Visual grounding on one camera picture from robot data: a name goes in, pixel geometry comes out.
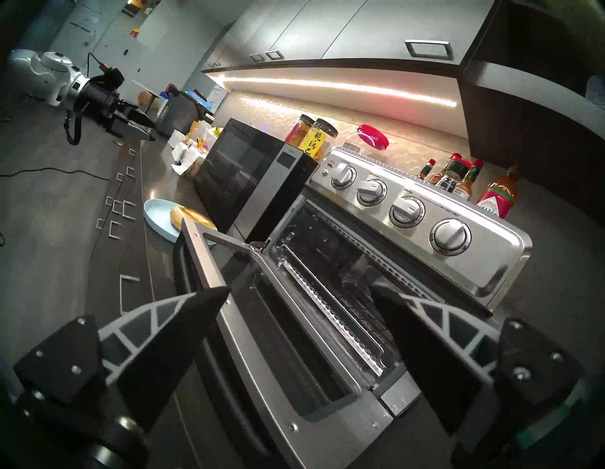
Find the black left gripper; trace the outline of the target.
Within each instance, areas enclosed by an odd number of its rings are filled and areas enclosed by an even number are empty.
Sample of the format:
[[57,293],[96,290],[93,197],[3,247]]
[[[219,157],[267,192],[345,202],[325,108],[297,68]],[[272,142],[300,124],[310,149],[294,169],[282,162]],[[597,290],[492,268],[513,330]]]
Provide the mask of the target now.
[[[100,66],[101,75],[88,82],[86,115],[107,133],[124,139],[155,141],[155,137],[140,125],[155,125],[154,121],[138,109],[135,103],[121,99],[117,89],[124,82],[123,74],[116,67]],[[135,123],[115,123],[115,111]]]

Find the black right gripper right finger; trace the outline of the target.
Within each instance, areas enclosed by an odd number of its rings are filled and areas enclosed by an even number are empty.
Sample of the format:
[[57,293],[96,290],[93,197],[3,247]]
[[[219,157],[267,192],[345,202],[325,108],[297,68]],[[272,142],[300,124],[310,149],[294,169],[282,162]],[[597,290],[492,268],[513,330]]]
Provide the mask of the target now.
[[437,301],[370,285],[401,358],[443,429],[452,466],[556,466],[584,369],[528,322],[499,329]]

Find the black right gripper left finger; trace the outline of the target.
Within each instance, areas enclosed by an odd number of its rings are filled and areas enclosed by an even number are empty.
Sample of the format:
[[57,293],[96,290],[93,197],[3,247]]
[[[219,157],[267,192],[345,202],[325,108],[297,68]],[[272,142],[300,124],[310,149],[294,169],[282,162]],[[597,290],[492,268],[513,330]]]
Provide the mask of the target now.
[[125,412],[150,430],[230,294],[226,286],[140,306],[99,329],[77,317],[14,365],[49,418],[100,425]]

